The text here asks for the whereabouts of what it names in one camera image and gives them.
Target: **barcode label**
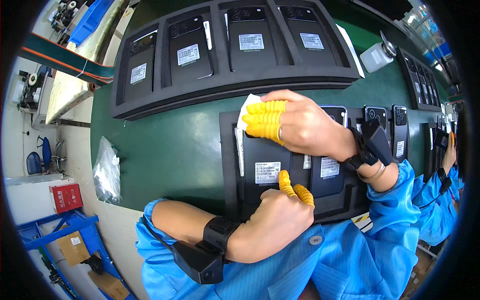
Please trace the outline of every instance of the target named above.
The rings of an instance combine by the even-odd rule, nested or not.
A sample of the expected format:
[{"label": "barcode label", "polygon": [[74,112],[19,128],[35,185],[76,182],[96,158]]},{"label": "barcode label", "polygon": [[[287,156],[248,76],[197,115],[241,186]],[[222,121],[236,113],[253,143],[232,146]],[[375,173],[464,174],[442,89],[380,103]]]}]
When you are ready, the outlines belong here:
[{"label": "barcode label", "polygon": [[320,37],[311,33],[300,33],[301,41],[305,48],[323,49],[324,46]]},{"label": "barcode label", "polygon": [[280,162],[255,163],[255,183],[278,183]]},{"label": "barcode label", "polygon": [[191,45],[177,51],[179,66],[199,58],[200,53],[198,52],[198,44]]},{"label": "barcode label", "polygon": [[145,78],[145,74],[147,73],[147,63],[140,65],[136,68],[132,69],[132,76],[130,77],[130,84],[134,84],[135,82],[142,80]]},{"label": "barcode label", "polygon": [[303,157],[303,168],[304,169],[311,169],[312,168],[312,156],[305,154]]},{"label": "barcode label", "polygon": [[340,164],[329,157],[322,157],[322,170],[320,171],[320,177],[335,176],[340,173]]},{"label": "barcode label", "polygon": [[264,49],[262,34],[239,35],[240,50]]},{"label": "barcode label", "polygon": [[81,243],[79,237],[74,237],[74,238],[71,238],[70,240],[72,241],[72,245],[73,245],[73,246],[78,245],[78,244]]},{"label": "barcode label", "polygon": [[210,22],[204,22],[205,35],[207,37],[208,50],[212,50],[212,36],[210,35]]},{"label": "barcode label", "polygon": [[405,145],[405,141],[401,141],[401,142],[398,142],[396,144],[396,156],[397,157],[400,157],[400,156],[403,155],[403,149],[405,148],[404,145]]}]

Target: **clear plastic bag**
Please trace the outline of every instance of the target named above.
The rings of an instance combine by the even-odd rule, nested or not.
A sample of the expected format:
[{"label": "clear plastic bag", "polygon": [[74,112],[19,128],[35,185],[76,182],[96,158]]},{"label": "clear plastic bag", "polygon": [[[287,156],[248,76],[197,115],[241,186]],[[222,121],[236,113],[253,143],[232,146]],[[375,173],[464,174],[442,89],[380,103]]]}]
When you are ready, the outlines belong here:
[{"label": "clear plastic bag", "polygon": [[119,162],[117,149],[102,136],[93,168],[93,178],[96,195],[103,202],[118,204],[121,201]]}]

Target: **white paper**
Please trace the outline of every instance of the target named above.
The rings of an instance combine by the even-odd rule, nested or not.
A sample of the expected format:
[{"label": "white paper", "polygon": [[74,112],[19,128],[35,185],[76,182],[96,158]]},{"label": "white paper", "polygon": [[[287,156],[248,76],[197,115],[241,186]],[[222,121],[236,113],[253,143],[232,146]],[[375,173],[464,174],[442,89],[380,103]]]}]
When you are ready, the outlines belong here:
[{"label": "white paper", "polygon": [[312,168],[312,156],[305,154],[303,157],[303,168],[311,169]]},{"label": "white paper", "polygon": [[320,37],[311,33],[300,33],[301,41],[305,48],[324,49]]},{"label": "white paper", "polygon": [[197,60],[200,58],[200,53],[198,51],[198,44],[185,47],[183,49],[177,50],[177,59],[179,66],[189,63],[191,61]]},{"label": "white paper", "polygon": [[143,65],[140,65],[136,68],[133,68],[132,76],[130,77],[130,84],[134,84],[135,82],[144,79],[146,71],[147,71],[147,63],[144,63]]},{"label": "white paper", "polygon": [[243,158],[243,130],[242,128],[235,128],[235,138],[237,139],[237,152],[239,155],[239,169],[240,176],[244,174],[244,158]]},{"label": "white paper", "polygon": [[247,112],[247,105],[260,103],[260,102],[261,102],[260,96],[256,96],[256,95],[253,95],[253,94],[248,95],[247,100],[245,100],[245,103],[243,103],[243,105],[240,109],[240,115],[239,115],[239,119],[237,121],[237,127],[238,128],[240,128],[242,130],[247,130],[247,123],[245,123],[241,119],[241,117],[243,117],[243,115],[246,115],[248,113]]},{"label": "white paper", "polygon": [[240,50],[264,49],[264,39],[261,33],[239,35]]},{"label": "white paper", "polygon": [[322,170],[320,177],[335,176],[340,173],[340,164],[330,157],[322,157]]},{"label": "white paper", "polygon": [[78,244],[81,243],[79,237],[74,237],[74,238],[71,238],[70,240],[72,241],[72,245],[73,245],[73,246],[78,245]]},{"label": "white paper", "polygon": [[363,69],[361,68],[360,60],[357,56],[357,53],[355,52],[355,49],[353,48],[352,41],[350,40],[350,37],[348,36],[347,31],[344,28],[338,26],[338,24],[336,26],[340,30],[340,33],[342,34],[343,38],[345,39],[345,42],[347,43],[348,48],[350,49],[350,52],[352,53],[353,60],[355,61],[355,64],[357,65],[357,69],[359,70],[360,76],[362,78],[365,78],[365,73],[363,72]]},{"label": "white paper", "polygon": [[212,36],[210,35],[210,22],[204,22],[205,35],[207,37],[208,50],[212,50]]},{"label": "white paper", "polygon": [[255,163],[255,184],[278,183],[280,162]]},{"label": "white paper", "polygon": [[405,145],[405,141],[401,141],[401,142],[398,142],[396,144],[396,156],[397,157],[400,157],[403,155],[403,150],[404,150],[404,145]]}]

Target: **white label sticker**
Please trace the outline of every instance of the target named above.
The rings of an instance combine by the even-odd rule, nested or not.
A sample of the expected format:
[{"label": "white label sticker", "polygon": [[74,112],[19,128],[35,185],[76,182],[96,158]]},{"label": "white label sticker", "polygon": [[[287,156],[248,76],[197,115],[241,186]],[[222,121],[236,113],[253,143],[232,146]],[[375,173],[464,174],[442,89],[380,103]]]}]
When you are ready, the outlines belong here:
[{"label": "white label sticker", "polygon": [[144,79],[146,71],[147,71],[147,63],[144,63],[143,65],[140,65],[136,68],[133,68],[132,76],[130,77],[130,84],[134,84],[135,82]]},{"label": "white label sticker", "polygon": [[255,183],[278,183],[280,162],[255,163]]},{"label": "white label sticker", "polygon": [[191,45],[177,51],[177,59],[179,61],[179,66],[197,60],[199,58],[200,53],[198,52],[198,44]]},{"label": "white label sticker", "polygon": [[261,33],[253,35],[239,35],[240,50],[264,49],[264,39]]},{"label": "white label sticker", "polygon": [[311,169],[312,168],[312,156],[305,154],[303,157],[303,168],[304,169]]},{"label": "white label sticker", "polygon": [[404,149],[405,141],[398,142],[396,144],[396,156],[400,157],[403,155],[403,149]]},{"label": "white label sticker", "polygon": [[322,157],[322,170],[320,171],[320,177],[335,176],[340,173],[340,164],[330,157]]},{"label": "white label sticker", "polygon": [[205,35],[207,37],[208,50],[212,50],[212,36],[210,35],[210,22],[204,22]]},{"label": "white label sticker", "polygon": [[74,237],[74,238],[71,238],[70,240],[72,241],[72,245],[73,245],[73,246],[78,245],[78,244],[81,243],[79,237]]},{"label": "white label sticker", "polygon": [[324,49],[322,41],[318,35],[311,33],[300,33],[300,37],[305,48]]},{"label": "white label sticker", "polygon": [[243,129],[242,128],[235,128],[235,137],[237,138],[237,151],[239,155],[239,169],[240,169],[240,176],[243,177]]},{"label": "white label sticker", "polygon": [[418,82],[415,82],[415,87],[417,88],[417,93],[420,94],[420,93],[421,93],[421,92],[420,92],[420,85],[419,85]]},{"label": "white label sticker", "polygon": [[380,55],[378,54],[377,49],[372,52],[372,57],[375,63],[378,65],[380,63]]}]

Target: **cardboard box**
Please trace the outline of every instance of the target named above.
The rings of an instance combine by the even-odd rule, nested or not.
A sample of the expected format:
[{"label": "cardboard box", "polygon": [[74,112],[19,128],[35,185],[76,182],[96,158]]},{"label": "cardboard box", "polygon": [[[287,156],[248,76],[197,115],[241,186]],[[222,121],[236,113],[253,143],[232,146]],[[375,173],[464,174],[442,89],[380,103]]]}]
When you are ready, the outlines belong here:
[{"label": "cardboard box", "polygon": [[57,239],[57,243],[70,267],[73,267],[90,257],[79,231]]},{"label": "cardboard box", "polygon": [[48,187],[53,203],[53,209],[57,214],[82,207],[82,196],[78,183],[57,185]]},{"label": "cardboard box", "polygon": [[99,289],[115,300],[124,300],[130,294],[120,279],[107,272],[99,275],[94,271],[90,271],[88,276],[90,276],[90,279]]}]

